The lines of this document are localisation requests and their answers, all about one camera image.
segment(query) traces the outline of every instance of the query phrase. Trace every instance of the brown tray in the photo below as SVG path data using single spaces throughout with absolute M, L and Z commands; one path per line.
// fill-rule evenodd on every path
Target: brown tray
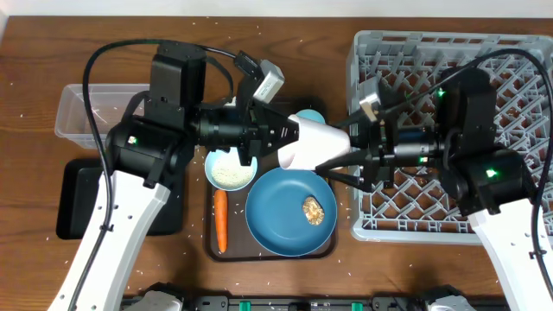
M 271 103 L 282 113 L 296 113 L 302 109 L 313 109 L 326 118 L 324 103 L 317 98 L 301 98 L 294 101 L 282 100 Z M 336 246 L 336 230 L 330 238 L 319 249 L 300 257 L 279 256 L 271 251 L 267 251 L 251 235 L 248 225 L 245 221 L 245 202 L 248 193 L 257 179 L 263 174 L 278 167 L 277 153 L 267 155 L 264 158 L 257 159 L 257 173 L 253 181 L 239 191 L 227 192 L 228 195 L 228 247 L 225 253 L 219 252 L 217 243 L 217 233 L 215 231 L 215 217 L 213 216 L 213 196 L 216 188 L 209 181 L 207 182 L 207 197 L 205 211 L 205 236 L 204 249 L 207 255 L 217 262 L 244 262 L 260 260 L 283 260 L 283 259 L 316 259 L 323 258 L 332 253 Z

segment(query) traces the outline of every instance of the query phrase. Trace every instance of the white cup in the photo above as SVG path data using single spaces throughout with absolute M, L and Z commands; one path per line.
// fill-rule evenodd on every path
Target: white cup
M 278 150 L 284 169 L 315 170 L 315 167 L 349 152 L 349 136 L 342 130 L 297 115 L 288 119 L 299 124 L 299 137 Z

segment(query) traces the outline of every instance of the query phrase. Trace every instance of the bowl of rice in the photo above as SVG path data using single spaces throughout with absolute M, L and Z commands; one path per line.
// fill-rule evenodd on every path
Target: bowl of rice
M 243 167 L 236 148 L 231 148 L 228 153 L 222 150 L 211 151 L 207 154 L 205 168 L 206 177 L 214 187 L 237 191 L 246 187 L 255 177 L 257 158 L 251 159 L 249 167 Z

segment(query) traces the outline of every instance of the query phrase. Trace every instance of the orange carrot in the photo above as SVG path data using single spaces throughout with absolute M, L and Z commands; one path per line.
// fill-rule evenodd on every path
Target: orange carrot
M 226 244 L 228 242 L 227 216 L 228 202 L 226 192 L 217 190 L 215 191 L 215 229 L 217 231 L 217 242 L 219 243 L 219 250 L 221 252 L 226 251 Z

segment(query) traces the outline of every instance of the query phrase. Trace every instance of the wooden table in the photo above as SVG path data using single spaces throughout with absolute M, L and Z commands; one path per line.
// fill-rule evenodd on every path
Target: wooden table
M 0 309 L 47 308 L 79 246 L 79 241 L 62 241 L 54 232 L 61 179 L 69 161 L 96 153 L 58 138 L 54 120 L 62 88 L 81 82 L 96 48 L 152 37 L 243 49 L 282 68 L 283 95 L 322 97 L 333 122 L 346 116 L 346 55 L 353 36 L 363 29 L 553 35 L 553 21 L 11 17 L 0 48 Z M 131 47 L 110 52 L 97 62 L 91 82 L 147 83 L 154 51 Z M 240 77 L 234 69 L 232 75 L 235 81 Z M 207 99 L 225 93 L 223 78 L 209 70 Z M 340 209 L 337 248 L 325 259 L 215 263 L 201 243 L 203 167 L 191 164 L 185 178 L 184 230 L 146 238 L 126 294 L 155 282 L 173 282 L 196 293 L 227 289 L 231 295 L 407 295 L 446 283 L 467 295 L 502 294 L 483 248 L 361 243 L 349 232 L 345 208 Z M 335 188 L 345 205 L 344 186 Z

